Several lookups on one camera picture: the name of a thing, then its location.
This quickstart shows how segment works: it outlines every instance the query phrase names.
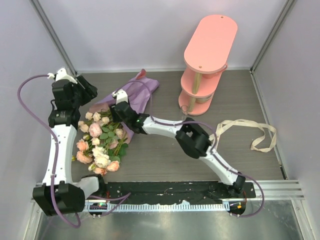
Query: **cream strap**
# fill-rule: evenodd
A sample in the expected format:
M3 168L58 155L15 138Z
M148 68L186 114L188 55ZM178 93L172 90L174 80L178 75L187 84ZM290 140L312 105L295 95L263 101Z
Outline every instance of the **cream strap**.
M220 139L221 134L223 134L225 131L227 131L232 126L243 126L243 127L258 128L263 132L263 136L258 137L257 139L255 139L252 142L251 148L250 148L251 150L267 153L267 152L271 151L276 145L277 130L273 126L270 126L270 125L265 124L265 123L257 123L255 121L251 121L251 120L238 119L238 120L234 120L234 121L224 120L223 122L220 122L218 124L218 126L216 127L216 136L217 136L217 140L216 141L217 141L217 143L215 145L215 148L218 147L218 143L219 143L219 139ZM256 146L266 138L266 133L265 133L264 128L269 129L271 132L273 132L273 137L271 139L271 143L270 143L269 147L260 148L259 149L259 148L256 148Z

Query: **purple cloth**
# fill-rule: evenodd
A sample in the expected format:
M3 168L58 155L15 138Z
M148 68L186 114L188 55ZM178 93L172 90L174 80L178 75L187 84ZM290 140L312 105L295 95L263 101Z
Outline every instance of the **purple cloth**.
M144 82L150 89L151 93L153 93L158 88L159 82L157 80L147 78L146 70L142 69L134 78L130 79L124 87L121 87L121 89L123 89L128 94L130 106L132 107L132 109L137 113L143 113L146 109L150 94L144 85L138 82L134 83L135 80ZM104 99L98 101L96 104L103 103L107 103L109 106L111 106L116 103L116 100L112 97L111 94L109 94ZM134 132L131 131L124 123L122 123L122 125L128 134L128 139L131 140Z

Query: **robotic arm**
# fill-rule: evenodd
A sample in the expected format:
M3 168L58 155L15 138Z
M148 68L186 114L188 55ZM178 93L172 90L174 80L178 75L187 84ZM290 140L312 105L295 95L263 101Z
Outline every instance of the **robotic arm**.
M82 212L85 200L90 195L106 192L105 182L100 174L85 176L78 183L73 183L71 176L72 149L80 119L79 108L97 94L97 88L89 84L83 76L73 78L62 68L57 74L49 74L54 80L52 92L56 109L48 118L49 126L58 138L59 152L54 176L54 197L62 214ZM157 134L175 138L182 150L194 159L206 163L227 186L231 196L242 193L245 177L212 149L210 137L192 118L185 121L169 121L136 113L129 104L128 95L122 89L114 92L116 104L110 107L115 122L124 122L136 134ZM56 142L51 136L51 148L47 170L42 186L33 189L32 196L47 216L56 215L51 201L51 176L54 167Z

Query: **wooden table surface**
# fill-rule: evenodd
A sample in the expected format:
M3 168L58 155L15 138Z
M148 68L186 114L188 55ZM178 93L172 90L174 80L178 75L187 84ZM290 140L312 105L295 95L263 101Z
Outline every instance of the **wooden table surface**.
M168 120L180 120L178 97L181 92L182 71L147 72L147 76L160 82L153 93L153 115ZM98 97L80 109L83 119L89 107L122 86L136 73L91 73L83 76L98 88ZM265 123L259 100L248 70L227 70L220 79L209 110L195 120L214 127L224 120L247 119ZM78 132L76 141L83 135ZM283 179L279 163L272 150L262 153L250 150L252 140L260 137L257 128L233 126L220 138L217 151L238 171L257 180ZM268 147L269 133L258 147ZM88 165L72 163L72 179L78 182L89 174ZM205 163L188 157L175 139L158 135L135 134L127 156L122 159L117 172L108 172L105 180L110 182L132 181L204 181L219 180Z

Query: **purple cable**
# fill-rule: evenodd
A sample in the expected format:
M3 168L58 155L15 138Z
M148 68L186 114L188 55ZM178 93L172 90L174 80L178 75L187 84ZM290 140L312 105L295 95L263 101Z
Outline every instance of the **purple cable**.
M50 195L51 195L51 201L52 201L52 205L53 208L55 210L55 212L58 214L58 216L68 225L70 225L73 228L79 228L81 226L81 220L80 217L78 215L78 213L75 213L76 219L77 219L77 224L74 224L72 222L70 222L68 219L65 218L65 216L61 213L61 211L59 210L58 206L57 206L57 202L56 202L56 198L55 198L55 175L56 175L56 168L57 168L57 162L58 162L58 153L59 153L59 141L58 138L56 136L56 134L52 131L52 129L46 125L39 117L37 117L27 106L26 104L23 102L23 100L21 99L21 90L23 88L23 86L28 83L29 81L36 79L36 78L42 78L42 77L48 77L47 74L41 74L41 75L35 75L32 76L30 78L28 78L27 80L25 80L23 83L21 83L21 85L19 86L18 90L17 90L17 98L18 101L20 102L20 104L22 105L22 107L38 122L40 123L54 138L55 141L55 152L54 152L54 160L53 160L53 167L52 167L52 173L51 173L51 186L50 186ZM120 198L115 198L116 200L122 199L122 201L116 206L118 207L121 203L123 203L127 197L130 194L127 194L123 197ZM104 200L107 201L115 201L114 199L107 199L104 198Z
M200 124L200 125L203 125L203 126L206 126L207 128L209 128L212 133L214 134L214 138L215 138L215 141L214 141L214 144L212 145L211 149L210 149L210 153L213 155L213 149L215 148L215 146L217 145L217 134L216 132L214 131L213 127L211 127L210 125L208 125L207 123L205 122L201 122L201 121L183 121L183 122L180 122L180 123L176 123L176 124L171 124L171 123L165 123L165 122L160 122L160 121L157 121L154 119L153 117L153 113L152 113L152 94L151 94L151 91L150 89L148 88L147 84L145 84L143 81L140 81L140 80L135 80L135 81L131 81L131 82L128 82L126 83L125 85L127 84L132 84L132 83L140 83L142 85L145 86L145 88L148 90L149 94L150 94L150 107L149 107L149 111L150 111L150 118L152 119L152 121L154 121L156 124L160 124L160 125L164 125L164 126L171 126L171 127L174 127L174 126L180 126L180 125L184 125L184 124ZM261 201L261 205L259 207L259 209L257 211L255 211L254 213L251 213L251 214L248 214L248 215L240 215L239 217L240 218L248 218L248 217L253 217L254 215L257 215L259 212L261 212L261 210L263 209L264 205L265 205L265 194L264 194L264 191L262 189L262 187L260 186L260 184L255 180L253 179L252 177L248 176L248 175L245 175L245 174L242 174L242 173L239 173L239 172L236 172L236 171L233 171L231 169L229 169L226 165L224 165L215 155L213 155L214 158L217 160L217 162L219 164L221 164L222 167L224 167L227 171L233 173L233 174L236 174L238 176L242 176L242 177L245 177L245 178L248 178L250 180L252 180L257 186L258 188L260 189L261 191L261 197L262 197L262 201Z

